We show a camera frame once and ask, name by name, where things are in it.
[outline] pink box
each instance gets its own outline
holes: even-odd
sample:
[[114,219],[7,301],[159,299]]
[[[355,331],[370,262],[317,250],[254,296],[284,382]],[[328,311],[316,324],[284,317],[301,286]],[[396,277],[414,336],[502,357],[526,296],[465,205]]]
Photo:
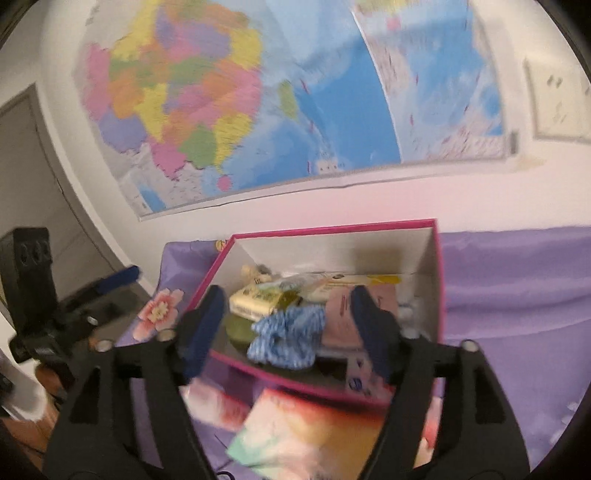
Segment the pink box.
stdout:
[[[235,235],[207,273],[189,308],[198,305],[210,285],[221,286],[229,297],[243,287],[242,266],[261,264],[282,274],[319,271],[398,274],[402,278],[398,289],[399,303],[421,299],[423,308],[416,326],[432,340],[441,338],[445,310],[443,263],[436,220]],[[367,406],[384,404],[384,400],[353,394],[342,383],[326,384],[324,377],[320,381],[313,373],[309,377],[298,373],[288,378],[264,371],[232,346],[222,327],[210,356],[246,374],[319,400]]]

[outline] flower print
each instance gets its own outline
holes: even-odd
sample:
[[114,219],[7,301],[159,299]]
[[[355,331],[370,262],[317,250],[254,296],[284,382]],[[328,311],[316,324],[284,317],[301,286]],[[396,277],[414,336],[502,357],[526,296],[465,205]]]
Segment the flower print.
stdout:
[[154,332],[174,326],[178,317],[176,306],[183,299],[184,292],[169,289],[159,291],[138,313],[140,322],[134,329],[134,339],[138,342],[147,340]]

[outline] wire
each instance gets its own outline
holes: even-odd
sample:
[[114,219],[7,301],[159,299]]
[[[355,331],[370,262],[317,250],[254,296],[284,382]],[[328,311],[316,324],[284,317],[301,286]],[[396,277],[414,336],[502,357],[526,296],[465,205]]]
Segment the wire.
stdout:
[[236,477],[233,476],[230,472],[226,472],[226,471],[222,470],[222,471],[216,473],[216,476],[222,476],[222,475],[227,476],[230,480],[236,480]]
[[20,446],[22,446],[23,448],[26,448],[27,450],[30,450],[31,452],[34,452],[34,453],[36,453],[37,455],[39,455],[41,457],[45,456],[45,452],[42,452],[41,450],[37,450],[36,448],[34,448],[34,447],[30,446],[30,445],[27,445],[26,443],[21,442],[20,440],[17,440],[17,443]]

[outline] black clamp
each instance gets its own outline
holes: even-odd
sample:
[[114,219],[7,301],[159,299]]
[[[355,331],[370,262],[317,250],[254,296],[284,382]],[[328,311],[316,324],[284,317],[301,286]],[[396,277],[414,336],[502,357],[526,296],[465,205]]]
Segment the black clamp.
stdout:
[[[225,296],[209,289],[197,310],[151,341],[96,345],[71,390],[47,450],[50,480],[213,480],[213,472],[178,392],[198,376],[222,321]],[[365,287],[352,312],[378,374],[396,386],[382,432],[360,480],[522,480],[525,445],[501,386],[478,345],[436,345],[400,330]],[[163,468],[138,456],[130,378],[144,378],[150,423]],[[413,469],[435,378],[446,380],[433,460]]]

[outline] blue yarn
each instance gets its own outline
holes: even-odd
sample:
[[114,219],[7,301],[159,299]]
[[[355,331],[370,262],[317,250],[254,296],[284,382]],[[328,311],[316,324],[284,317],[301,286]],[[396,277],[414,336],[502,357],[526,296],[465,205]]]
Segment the blue yarn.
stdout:
[[326,314],[322,306],[292,307],[252,325],[258,334],[248,348],[248,358],[260,364],[290,370],[314,365]]

